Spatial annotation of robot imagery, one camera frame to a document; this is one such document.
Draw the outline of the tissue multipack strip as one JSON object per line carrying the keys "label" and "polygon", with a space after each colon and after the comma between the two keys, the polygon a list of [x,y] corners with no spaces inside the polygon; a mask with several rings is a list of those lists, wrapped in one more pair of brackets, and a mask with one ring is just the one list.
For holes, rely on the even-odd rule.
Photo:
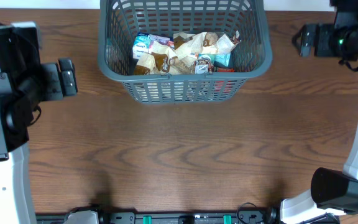
{"label": "tissue multipack strip", "polygon": [[154,42],[174,48],[172,38],[139,32],[132,46],[132,58],[137,60],[143,53],[150,53]]}

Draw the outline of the teal snack bar wrapper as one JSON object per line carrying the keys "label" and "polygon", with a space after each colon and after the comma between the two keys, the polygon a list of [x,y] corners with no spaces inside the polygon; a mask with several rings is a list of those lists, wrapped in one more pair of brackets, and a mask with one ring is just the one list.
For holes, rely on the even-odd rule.
{"label": "teal snack bar wrapper", "polygon": [[198,54],[198,59],[208,60],[215,67],[229,68],[231,54]]}

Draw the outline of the beige snack pouch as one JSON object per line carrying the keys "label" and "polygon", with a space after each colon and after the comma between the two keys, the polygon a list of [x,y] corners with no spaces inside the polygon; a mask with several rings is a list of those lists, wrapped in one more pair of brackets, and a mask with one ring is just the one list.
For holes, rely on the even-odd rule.
{"label": "beige snack pouch", "polygon": [[156,42],[150,53],[143,53],[138,60],[134,75],[190,75],[195,74],[195,66],[187,66],[171,47]]}
{"label": "beige snack pouch", "polygon": [[241,35],[238,30],[232,37],[224,32],[179,32],[173,35],[175,52],[180,60],[191,57],[192,54],[229,54],[240,42]]}

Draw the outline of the orange cracker package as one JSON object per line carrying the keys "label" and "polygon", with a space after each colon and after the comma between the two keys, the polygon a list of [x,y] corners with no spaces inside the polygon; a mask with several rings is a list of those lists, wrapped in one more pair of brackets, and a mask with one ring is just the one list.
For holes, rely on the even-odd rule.
{"label": "orange cracker package", "polygon": [[219,68],[219,67],[214,67],[214,72],[218,72],[218,73],[232,73],[235,72],[235,70],[233,68]]}

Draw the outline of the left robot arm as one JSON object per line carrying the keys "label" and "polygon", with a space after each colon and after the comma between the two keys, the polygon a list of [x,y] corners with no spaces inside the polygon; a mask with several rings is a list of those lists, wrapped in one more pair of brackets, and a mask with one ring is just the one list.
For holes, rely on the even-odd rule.
{"label": "left robot arm", "polygon": [[28,128],[40,118],[41,102],[77,92],[69,58],[40,61],[36,23],[0,24],[0,223],[37,221],[29,185]]}

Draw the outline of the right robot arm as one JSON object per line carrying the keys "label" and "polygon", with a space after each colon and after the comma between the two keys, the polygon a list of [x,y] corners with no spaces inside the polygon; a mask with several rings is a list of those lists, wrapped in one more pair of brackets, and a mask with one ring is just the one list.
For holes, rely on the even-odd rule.
{"label": "right robot arm", "polygon": [[[336,8],[332,24],[305,24],[293,36],[302,57],[336,58],[342,73],[358,73],[358,1],[331,1]],[[314,223],[341,215],[358,214],[358,122],[352,147],[342,170],[320,167],[315,170],[308,190],[280,204],[284,223]]]}

